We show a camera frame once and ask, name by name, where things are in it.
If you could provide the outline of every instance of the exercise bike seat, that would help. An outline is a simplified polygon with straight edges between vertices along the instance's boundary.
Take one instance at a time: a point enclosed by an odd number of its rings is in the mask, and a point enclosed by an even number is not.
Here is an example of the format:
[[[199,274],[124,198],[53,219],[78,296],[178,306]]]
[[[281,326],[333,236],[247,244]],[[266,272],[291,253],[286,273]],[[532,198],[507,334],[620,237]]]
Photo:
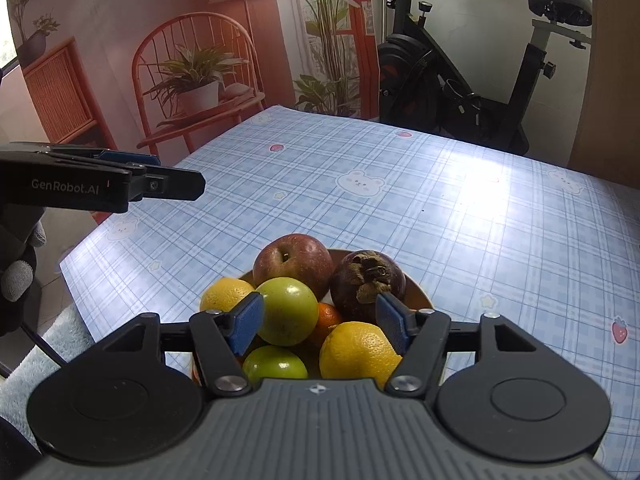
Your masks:
[[[590,0],[529,0],[529,9],[552,22],[573,27],[589,27],[593,15]]]

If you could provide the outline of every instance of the window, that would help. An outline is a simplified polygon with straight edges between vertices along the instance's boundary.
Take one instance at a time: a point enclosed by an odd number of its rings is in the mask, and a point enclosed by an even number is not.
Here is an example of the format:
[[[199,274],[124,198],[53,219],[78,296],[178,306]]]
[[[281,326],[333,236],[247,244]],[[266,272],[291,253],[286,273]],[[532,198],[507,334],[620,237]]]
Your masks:
[[[14,38],[11,35],[9,25],[9,10],[6,0],[0,0],[0,67],[5,72],[6,68],[12,68],[15,62]]]

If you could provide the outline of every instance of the mangosteen calyx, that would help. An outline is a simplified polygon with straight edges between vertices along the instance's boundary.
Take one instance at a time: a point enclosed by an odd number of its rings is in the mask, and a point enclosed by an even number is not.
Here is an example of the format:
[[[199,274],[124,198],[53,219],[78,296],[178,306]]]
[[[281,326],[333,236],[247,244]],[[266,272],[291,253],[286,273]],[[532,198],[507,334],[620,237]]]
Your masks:
[[[356,299],[361,304],[373,303],[378,294],[390,292],[392,274],[388,262],[373,251],[356,254],[346,269],[349,284],[358,286]]]

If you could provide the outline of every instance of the purple fruit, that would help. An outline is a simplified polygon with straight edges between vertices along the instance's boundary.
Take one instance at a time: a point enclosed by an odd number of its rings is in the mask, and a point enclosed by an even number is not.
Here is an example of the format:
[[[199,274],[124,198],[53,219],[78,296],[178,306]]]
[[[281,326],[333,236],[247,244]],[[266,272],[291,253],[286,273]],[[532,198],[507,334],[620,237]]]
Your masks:
[[[376,251],[347,254],[330,282],[334,305],[345,320],[376,323],[376,297],[391,292],[404,300],[404,272],[388,256]]]

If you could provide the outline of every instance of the green apple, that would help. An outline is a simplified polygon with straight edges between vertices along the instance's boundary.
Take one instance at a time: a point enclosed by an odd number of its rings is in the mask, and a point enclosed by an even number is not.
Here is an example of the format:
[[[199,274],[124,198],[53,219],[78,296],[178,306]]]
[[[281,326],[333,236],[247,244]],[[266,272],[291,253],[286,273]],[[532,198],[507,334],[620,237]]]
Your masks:
[[[313,332],[318,323],[318,300],[304,283],[293,278],[273,278],[255,290],[264,298],[258,335],[267,343],[293,346]]]
[[[264,377],[306,379],[306,367],[293,352],[279,346],[262,346],[251,352],[242,364],[242,371],[251,384]]]

